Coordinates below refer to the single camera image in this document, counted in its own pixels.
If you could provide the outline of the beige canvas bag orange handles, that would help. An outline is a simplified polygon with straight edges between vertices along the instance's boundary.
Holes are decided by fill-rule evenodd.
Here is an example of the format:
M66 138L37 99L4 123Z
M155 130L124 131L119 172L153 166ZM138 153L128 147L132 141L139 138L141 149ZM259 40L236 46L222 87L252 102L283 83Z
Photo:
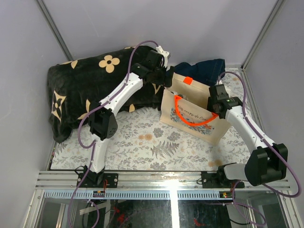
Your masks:
M185 95L188 100L178 95ZM208 98L208 85L174 73L172 86L163 91L160 121L217 145L231 124L207 110Z

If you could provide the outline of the clear square bottle grey cap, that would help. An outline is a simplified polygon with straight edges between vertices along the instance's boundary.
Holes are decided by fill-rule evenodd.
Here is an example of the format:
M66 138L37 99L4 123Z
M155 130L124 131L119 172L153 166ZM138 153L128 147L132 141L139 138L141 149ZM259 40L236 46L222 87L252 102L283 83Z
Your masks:
M185 95L178 95L178 96L181 97L181 98L184 99L184 100L188 100L188 97L185 96Z

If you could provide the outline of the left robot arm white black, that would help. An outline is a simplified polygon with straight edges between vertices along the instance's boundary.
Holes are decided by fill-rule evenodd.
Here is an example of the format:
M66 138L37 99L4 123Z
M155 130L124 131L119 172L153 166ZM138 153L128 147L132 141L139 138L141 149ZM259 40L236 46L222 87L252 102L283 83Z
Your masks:
M164 87L172 85L173 74L166 73L169 57L170 53L161 46L151 50L142 63L129 64L126 77L106 98L92 103L85 117L93 138L90 145L92 152L88 165L78 175L78 187L106 187L110 183L110 178L105 174L105 155L110 138L118 128L116 115L127 100L146 83Z

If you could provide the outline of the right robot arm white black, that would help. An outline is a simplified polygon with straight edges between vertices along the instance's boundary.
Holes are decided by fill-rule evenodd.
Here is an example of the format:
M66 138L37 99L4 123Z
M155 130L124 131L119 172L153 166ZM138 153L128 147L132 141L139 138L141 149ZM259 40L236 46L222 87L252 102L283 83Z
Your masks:
M258 186L284 179L287 167L273 150L286 161L287 147L282 143L276 144L266 136L246 114L242 101L238 97L230 97L223 84L211 86L209 94L208 110L230 123L250 152L246 163L231 163L218 168L218 185L225 188L233 181L240 180Z

